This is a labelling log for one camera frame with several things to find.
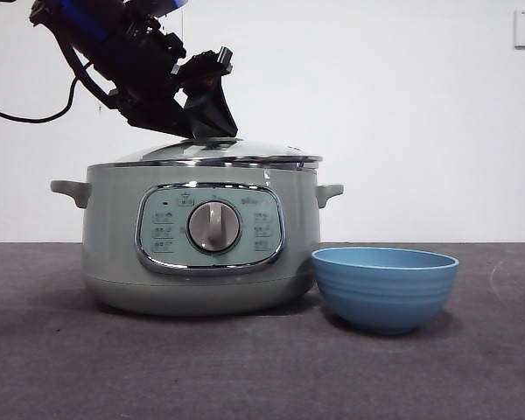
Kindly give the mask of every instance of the chrome trim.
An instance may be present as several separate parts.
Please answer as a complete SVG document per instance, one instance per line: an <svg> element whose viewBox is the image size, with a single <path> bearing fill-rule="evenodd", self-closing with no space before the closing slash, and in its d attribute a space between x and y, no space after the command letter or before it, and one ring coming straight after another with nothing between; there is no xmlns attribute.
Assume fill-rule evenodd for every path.
<svg viewBox="0 0 525 420"><path fill-rule="evenodd" d="M140 231L142 230L142 218L144 216L144 208L148 198L158 190L164 189L183 189L183 188L225 188L226 186L232 186L234 189L257 189L269 193L270 196L274 199L278 206L278 219L280 224L280 242L278 243L277 248L272 253L272 255L256 262L248 262L246 264L237 264L237 265L213 265L213 266L187 266L187 265L178 265L178 264L169 264L167 262L162 262L156 260L154 257L149 255L144 247L142 246L142 241L140 240ZM142 199L140 200L140 205L138 207L138 216L136 219L136 231L134 234L134 245L136 252L138 253L138 259L142 265L151 271L154 271L159 274L173 274L179 276L232 276L236 274L246 274L258 270L263 270L267 268L270 264L274 263L286 246L286 229L284 224L284 213L282 211L282 203L278 196L266 186L253 185L253 184L236 184L229 182L196 182L191 181L187 183L177 183L177 184L165 184L165 185L156 185L150 188Z"/></svg>
<svg viewBox="0 0 525 420"><path fill-rule="evenodd" d="M319 168L318 161L311 162L244 162L230 159L192 159L192 160L148 160L140 162L112 162L108 164L92 164L88 169L101 168L132 168L132 167L152 167L152 166L175 166L175 167L220 167L220 168L258 168L258 169L278 169L284 171L313 172Z"/></svg>

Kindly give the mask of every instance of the black cable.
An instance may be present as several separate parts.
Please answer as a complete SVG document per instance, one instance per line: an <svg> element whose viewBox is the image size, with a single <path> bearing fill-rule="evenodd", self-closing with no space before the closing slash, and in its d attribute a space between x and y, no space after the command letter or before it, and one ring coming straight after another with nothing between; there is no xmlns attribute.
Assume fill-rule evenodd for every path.
<svg viewBox="0 0 525 420"><path fill-rule="evenodd" d="M84 66L84 68L88 68L90 66L91 66L91 62L87 63ZM73 78L72 85L70 85L70 93L68 94L68 103L66 104L64 109L62 109L60 112L54 115L48 116L46 118L23 118L21 116L8 115L8 114L5 114L4 112L0 112L0 117L5 118L6 120L15 121L16 123L29 123L29 124L48 123L52 120L56 120L57 118L61 118L72 107L72 102L74 101L74 91L76 89L76 85L78 84L78 81L80 81L80 79L78 79L77 77Z"/></svg>
<svg viewBox="0 0 525 420"><path fill-rule="evenodd" d="M109 109L117 109L116 98L106 94L101 87L89 77L88 72L86 72L86 67L81 63L78 54L74 50L74 47L70 42L68 42L65 37L51 30L54 35L57 44L59 45L60 50L64 59L72 68L74 75L80 80L81 84L86 87L86 89L99 101Z"/></svg>

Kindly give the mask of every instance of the ceramic bowl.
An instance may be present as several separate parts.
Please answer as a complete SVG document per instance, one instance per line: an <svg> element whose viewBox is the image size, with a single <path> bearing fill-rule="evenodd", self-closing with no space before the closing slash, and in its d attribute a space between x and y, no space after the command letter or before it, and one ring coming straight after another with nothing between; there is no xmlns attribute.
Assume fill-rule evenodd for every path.
<svg viewBox="0 0 525 420"><path fill-rule="evenodd" d="M324 248L312 260L330 307L380 334L407 333L438 315L459 266L447 255L398 248Z"/></svg>

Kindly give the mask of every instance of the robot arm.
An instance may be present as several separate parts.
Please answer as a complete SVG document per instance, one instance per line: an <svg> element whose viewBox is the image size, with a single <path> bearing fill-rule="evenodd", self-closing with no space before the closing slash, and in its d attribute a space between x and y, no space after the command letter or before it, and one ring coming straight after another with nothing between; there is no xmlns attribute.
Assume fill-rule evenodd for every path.
<svg viewBox="0 0 525 420"><path fill-rule="evenodd" d="M0 0L11 3L15 0ZM181 137L234 137L237 127L221 87L232 53L222 47L189 59L174 33L157 18L186 0L37 0L30 20L56 38L68 65L99 101L118 109L130 125ZM113 81L106 93L89 76L75 50ZM174 96L183 89L181 107Z"/></svg>

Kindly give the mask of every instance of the stainless steel rim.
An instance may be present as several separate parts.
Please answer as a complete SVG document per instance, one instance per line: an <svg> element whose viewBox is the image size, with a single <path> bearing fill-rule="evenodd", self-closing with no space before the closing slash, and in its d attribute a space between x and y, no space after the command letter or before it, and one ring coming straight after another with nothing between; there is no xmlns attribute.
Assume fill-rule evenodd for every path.
<svg viewBox="0 0 525 420"><path fill-rule="evenodd" d="M312 161L240 161L237 157L198 160L151 160L141 162L113 162L108 164L93 164L88 169L102 168L133 168L133 167L216 167L216 168L259 168L278 169L283 171L315 172L319 168L318 160Z"/></svg>

